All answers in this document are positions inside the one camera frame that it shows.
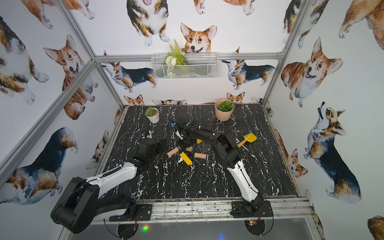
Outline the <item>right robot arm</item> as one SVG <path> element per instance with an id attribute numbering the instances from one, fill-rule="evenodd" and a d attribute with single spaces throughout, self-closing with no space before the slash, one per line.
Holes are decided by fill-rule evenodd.
<path id="1" fill-rule="evenodd" d="M 216 161 L 231 173 L 242 194 L 242 208 L 232 210 L 231 215 L 235 218 L 255 217 L 265 199 L 249 177 L 242 151 L 231 134 L 228 131 L 219 133 L 193 123 L 172 123 L 171 126 L 179 137 L 178 146 L 183 150 L 192 146 L 196 140 L 211 145 Z"/>

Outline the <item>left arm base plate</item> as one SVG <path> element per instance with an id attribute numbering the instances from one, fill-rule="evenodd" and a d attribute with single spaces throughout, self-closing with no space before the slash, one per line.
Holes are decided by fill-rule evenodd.
<path id="1" fill-rule="evenodd" d="M 112 216 L 110 222 L 149 221 L 152 215 L 153 205 L 138 204 L 129 207 L 122 215 Z"/>

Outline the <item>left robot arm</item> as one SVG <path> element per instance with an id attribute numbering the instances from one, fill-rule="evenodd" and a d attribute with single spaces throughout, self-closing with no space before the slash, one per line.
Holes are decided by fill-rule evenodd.
<path id="1" fill-rule="evenodd" d="M 87 179 L 72 179 L 54 206 L 51 219 L 74 234 L 84 231 L 99 219 L 118 217 L 137 220 L 140 212 L 136 200 L 125 194 L 114 199 L 105 198 L 104 195 L 146 171 L 149 162 L 167 149 L 165 139 L 142 138 L 134 155 L 124 163 Z"/>

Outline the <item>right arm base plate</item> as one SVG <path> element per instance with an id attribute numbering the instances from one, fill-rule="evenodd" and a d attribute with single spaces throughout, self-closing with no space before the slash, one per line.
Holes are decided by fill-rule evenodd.
<path id="1" fill-rule="evenodd" d="M 259 207 L 255 207 L 246 201 L 232 202 L 230 215 L 234 218 L 259 218 L 272 217 L 274 215 L 269 201 L 263 201 Z"/>

